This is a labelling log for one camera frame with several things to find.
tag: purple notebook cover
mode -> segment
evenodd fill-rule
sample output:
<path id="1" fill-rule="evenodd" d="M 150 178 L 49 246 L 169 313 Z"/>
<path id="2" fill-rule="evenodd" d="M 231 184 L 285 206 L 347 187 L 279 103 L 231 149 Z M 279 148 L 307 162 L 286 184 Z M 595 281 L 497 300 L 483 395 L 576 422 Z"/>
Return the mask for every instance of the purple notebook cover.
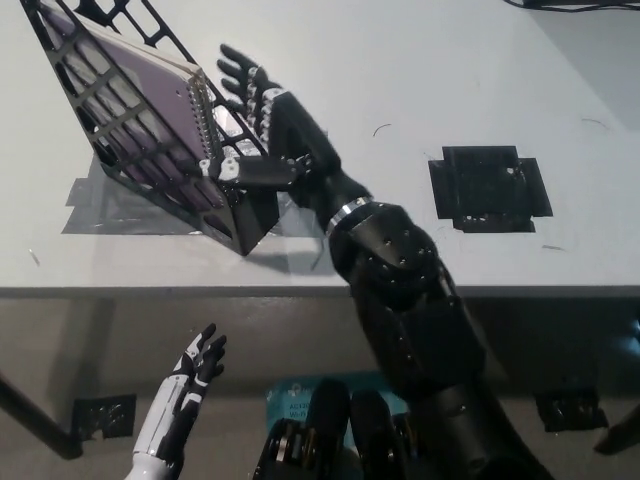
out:
<path id="1" fill-rule="evenodd" d="M 70 34 L 75 30 L 75 25 L 65 12 L 55 8 L 49 8 L 43 5 L 43 14 L 45 15 L 45 27 L 51 37 L 56 48 L 62 44 L 62 39 L 56 33 L 55 29 L 48 25 L 51 23 L 57 29 Z M 96 41 L 118 64 L 123 72 L 129 77 L 129 80 L 140 90 L 152 104 L 164 120 L 171 125 L 176 135 L 180 137 L 183 143 L 191 150 L 197 159 L 207 158 L 207 152 L 202 137 L 198 132 L 198 120 L 194 115 L 192 105 L 192 97 L 196 91 L 196 87 L 192 86 L 190 81 L 181 78 L 174 72 L 171 72 L 132 51 L 133 47 L 112 43 L 106 39 L 98 37 Z M 95 48 L 91 41 L 83 41 L 78 44 L 78 49 L 99 74 L 106 72 L 109 68 L 107 60 Z M 82 79 L 86 84 L 91 85 L 96 80 L 95 74 L 87 67 L 86 62 L 73 50 L 65 55 L 65 63 L 71 73 L 67 72 L 74 87 L 81 93 L 84 85 L 78 81 Z M 108 88 L 103 87 L 97 93 L 103 104 L 111 110 L 111 113 L 94 97 L 87 100 L 86 106 L 93 114 L 94 119 L 100 125 L 106 125 L 113 118 L 125 113 L 124 103 L 127 107 L 135 107 L 139 102 L 137 95 L 127 86 L 119 76 L 113 77 L 109 81 L 109 86 L 117 93 L 114 95 Z M 172 141 L 171 134 L 163 127 L 162 122 L 157 120 L 155 115 L 148 110 L 138 115 L 138 119 L 143 123 L 149 133 L 139 126 L 133 120 L 125 122 L 127 131 L 123 128 L 112 130 L 110 137 L 110 146 L 116 150 L 121 158 L 132 158 L 141 154 L 140 146 L 153 148 L 157 141 L 169 143 Z M 171 150 L 173 158 L 177 161 L 192 161 L 189 155 L 181 147 L 175 147 Z M 176 168 L 165 155 L 160 155 L 154 159 L 145 159 L 140 167 L 127 167 L 127 173 L 131 175 L 138 183 L 142 185 L 149 184 L 151 179 L 159 186 L 166 186 L 167 177 L 180 182 L 185 180 L 184 175 Z M 185 205 L 182 195 L 194 204 L 198 211 L 209 210 L 212 206 L 220 206 L 221 195 L 217 188 L 208 179 L 198 180 L 195 184 L 187 184 L 180 187 L 179 193 L 176 192 L 174 201 Z"/>

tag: robotic arm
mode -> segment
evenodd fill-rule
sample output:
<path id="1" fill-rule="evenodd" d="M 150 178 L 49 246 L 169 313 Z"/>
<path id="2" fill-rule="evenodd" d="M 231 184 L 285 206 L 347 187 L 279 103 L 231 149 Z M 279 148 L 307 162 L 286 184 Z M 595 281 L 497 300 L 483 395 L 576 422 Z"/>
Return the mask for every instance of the robotic arm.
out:
<path id="1" fill-rule="evenodd" d="M 220 182 L 288 191 L 315 212 L 379 367 L 440 470 L 456 480 L 551 480 L 482 378 L 485 351 L 433 240 L 342 171 L 290 92 L 240 52 L 221 51 L 233 108 L 270 156 L 225 159 Z"/>
<path id="2" fill-rule="evenodd" d="M 225 336 L 205 349 L 216 332 L 209 325 L 181 355 L 164 379 L 133 449 L 133 468 L 126 480 L 175 480 L 184 464 L 184 447 L 209 383 L 222 374 Z"/>

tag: white table surface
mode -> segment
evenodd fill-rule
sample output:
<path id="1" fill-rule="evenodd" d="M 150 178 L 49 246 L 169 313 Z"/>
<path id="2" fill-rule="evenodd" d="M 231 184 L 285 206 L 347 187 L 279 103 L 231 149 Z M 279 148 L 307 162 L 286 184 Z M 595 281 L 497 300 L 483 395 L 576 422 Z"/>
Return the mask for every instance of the white table surface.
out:
<path id="1" fill-rule="evenodd" d="M 226 42 L 294 91 L 345 170 L 432 234 L 463 294 L 640 293 L 640 15 L 500 0 L 154 5 L 214 81 Z M 62 235 L 91 149 L 20 2 L 0 13 L 0 295 L 347 292 L 326 253 L 312 268 L 311 238 L 269 236 L 241 258 L 203 236 Z M 463 145 L 537 158 L 554 216 L 535 234 L 439 220 L 428 160 Z"/>

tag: black cable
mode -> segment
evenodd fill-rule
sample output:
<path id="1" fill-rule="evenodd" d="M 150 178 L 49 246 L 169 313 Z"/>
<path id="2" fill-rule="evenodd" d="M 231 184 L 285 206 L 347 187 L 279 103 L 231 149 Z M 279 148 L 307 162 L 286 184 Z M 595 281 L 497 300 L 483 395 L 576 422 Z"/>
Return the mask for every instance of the black cable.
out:
<path id="1" fill-rule="evenodd" d="M 613 5 L 589 5 L 587 7 L 578 8 L 561 8 L 561 7 L 549 7 L 542 5 L 524 5 L 518 3 L 515 0 L 503 0 L 503 2 L 518 8 L 524 8 L 525 10 L 538 10 L 542 12 L 559 12 L 559 13 L 584 13 L 584 12 L 596 12 L 602 10 L 629 10 L 640 12 L 640 5 L 631 5 L 630 3 L 622 2 Z"/>

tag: black mechanical frame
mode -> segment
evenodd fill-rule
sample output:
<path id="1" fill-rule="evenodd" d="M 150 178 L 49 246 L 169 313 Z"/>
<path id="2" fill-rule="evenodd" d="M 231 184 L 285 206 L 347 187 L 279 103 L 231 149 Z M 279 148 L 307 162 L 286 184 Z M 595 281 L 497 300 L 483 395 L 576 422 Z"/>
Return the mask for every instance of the black mechanical frame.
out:
<path id="1" fill-rule="evenodd" d="M 180 43 L 173 32 L 169 29 L 166 22 L 160 17 L 157 11 L 151 6 L 149 0 L 139 0 L 139 2 L 147 9 L 148 13 L 158 23 L 158 30 L 147 35 L 140 27 L 131 12 L 127 9 L 130 0 L 115 0 L 114 6 L 110 11 L 104 11 L 95 0 L 80 0 L 79 6 L 72 11 L 64 0 L 55 0 L 58 6 L 64 10 L 69 17 L 69 21 L 73 22 L 73 32 L 65 34 L 61 32 L 55 25 L 49 23 L 49 28 L 53 27 L 57 30 L 62 42 L 56 45 L 44 25 L 42 16 L 42 6 L 39 0 L 21 0 L 21 3 L 27 13 L 29 21 L 44 48 L 47 57 L 54 68 L 58 80 L 62 85 L 71 106 L 73 107 L 78 120 L 83 126 L 87 139 L 91 143 L 94 151 L 101 161 L 101 166 L 105 173 L 124 185 L 129 190 L 143 196 L 156 205 L 160 206 L 167 212 L 175 215 L 181 220 L 187 222 L 195 229 L 202 231 L 204 234 L 213 237 L 228 246 L 241 255 L 247 255 L 255 245 L 271 230 L 279 219 L 277 197 L 274 192 L 251 191 L 245 192 L 232 189 L 226 186 L 218 185 L 209 177 L 203 177 L 201 170 L 198 168 L 199 158 L 190 152 L 184 143 L 175 134 L 168 122 L 157 112 L 152 105 L 140 92 L 137 86 L 128 78 L 127 74 L 118 66 L 113 58 L 104 51 L 99 42 L 93 35 L 83 26 L 76 14 L 80 14 L 101 24 L 105 27 L 113 29 L 120 33 L 114 25 L 113 20 L 120 16 L 126 17 L 135 30 L 140 33 L 141 40 L 150 47 L 157 48 L 159 42 L 168 39 L 176 49 L 184 56 L 185 60 L 196 63 L 195 59 L 189 54 L 186 48 Z M 79 45 L 88 43 L 91 48 L 98 51 L 106 60 L 108 68 L 100 71 L 93 65 L 83 54 Z M 73 52 L 76 58 L 82 59 L 83 65 L 92 70 L 95 81 L 89 83 L 84 78 L 70 78 L 73 70 L 67 65 L 66 55 Z M 118 92 L 111 86 L 110 81 L 118 79 L 124 82 L 128 89 L 133 91 L 138 97 L 139 103 L 130 108 L 127 103 L 119 97 Z M 77 91 L 76 86 L 82 83 L 84 90 Z M 242 154 L 241 149 L 247 146 L 253 150 L 257 150 L 260 154 L 265 154 L 265 150 L 261 143 L 256 139 L 249 130 L 246 123 L 231 109 L 227 108 L 227 102 L 216 86 L 207 78 L 208 93 L 213 101 L 214 109 L 223 108 L 233 118 L 235 123 L 240 127 L 241 132 L 227 132 L 219 123 L 216 122 L 218 131 L 219 145 L 217 145 L 217 153 L 220 158 L 211 159 L 212 164 L 221 163 L 224 160 L 224 152 L 233 154 Z M 120 104 L 124 113 L 116 114 L 111 111 L 108 106 L 101 101 L 98 95 L 95 95 L 100 89 L 107 89 L 110 96 L 120 100 Z M 87 101 L 98 102 L 112 116 L 112 121 L 106 125 L 101 125 L 100 121 L 92 114 L 91 109 L 87 108 Z M 146 127 L 144 122 L 140 120 L 141 114 L 152 115 L 156 122 L 162 125 L 166 131 L 171 134 L 174 141 L 170 144 L 161 143 L 155 139 L 155 147 L 148 148 L 141 145 L 131 133 L 130 125 L 136 129 L 146 131 L 149 137 L 153 138 L 153 134 Z M 113 147 L 118 145 L 118 138 L 125 136 L 128 141 L 135 142 L 140 147 L 140 154 L 135 158 L 121 158 L 116 153 L 117 149 Z M 173 156 L 175 150 L 182 153 L 180 158 Z M 188 161 L 185 161 L 185 152 L 188 154 Z M 162 155 L 171 160 L 175 169 L 180 172 L 179 178 L 172 177 L 170 173 L 162 171 L 151 159 Z M 136 169 L 138 176 L 134 178 L 131 170 Z M 161 182 L 157 181 L 157 176 L 163 175 Z M 140 175 L 145 177 L 144 181 L 140 181 Z M 189 195 L 184 194 L 184 189 L 188 188 Z M 211 202 L 205 191 L 215 191 L 219 204 Z"/>

